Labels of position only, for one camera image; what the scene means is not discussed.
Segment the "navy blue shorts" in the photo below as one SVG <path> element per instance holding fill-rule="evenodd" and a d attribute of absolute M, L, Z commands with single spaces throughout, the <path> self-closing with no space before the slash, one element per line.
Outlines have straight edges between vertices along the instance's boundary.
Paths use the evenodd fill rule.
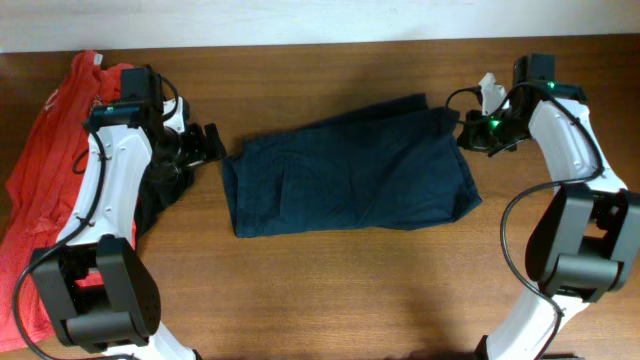
<path fill-rule="evenodd" d="M 224 159 L 239 238 L 454 223 L 482 202 L 458 112 L 418 93 L 249 139 Z"/>

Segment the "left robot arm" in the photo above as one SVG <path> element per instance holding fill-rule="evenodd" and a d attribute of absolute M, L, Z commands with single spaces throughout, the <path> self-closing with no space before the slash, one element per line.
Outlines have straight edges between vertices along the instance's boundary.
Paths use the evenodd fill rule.
<path fill-rule="evenodd" d="M 217 127 L 189 120 L 188 102 L 150 66 L 121 74 L 118 99 L 97 105 L 84 128 L 88 160 L 75 206 L 56 242 L 20 275 L 32 279 L 55 335 L 92 359 L 197 359 L 161 321 L 158 286 L 134 248 L 139 194 L 175 202 L 196 168 L 226 155 Z"/>

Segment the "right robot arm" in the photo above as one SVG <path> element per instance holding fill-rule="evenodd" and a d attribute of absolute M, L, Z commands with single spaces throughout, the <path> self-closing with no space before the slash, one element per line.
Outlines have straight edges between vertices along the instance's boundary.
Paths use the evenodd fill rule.
<path fill-rule="evenodd" d="M 554 56 L 517 59 L 510 90 L 488 73 L 471 91 L 481 107 L 467 113 L 458 145 L 494 156 L 532 139 L 551 177 L 516 195 L 501 216 L 502 253 L 524 290 L 474 356 L 541 359 L 575 315 L 626 284 L 639 255 L 639 195 L 606 160 L 583 89 L 556 80 Z M 507 222 L 517 203 L 545 189 L 554 196 L 529 237 L 520 272 L 508 249 Z"/>

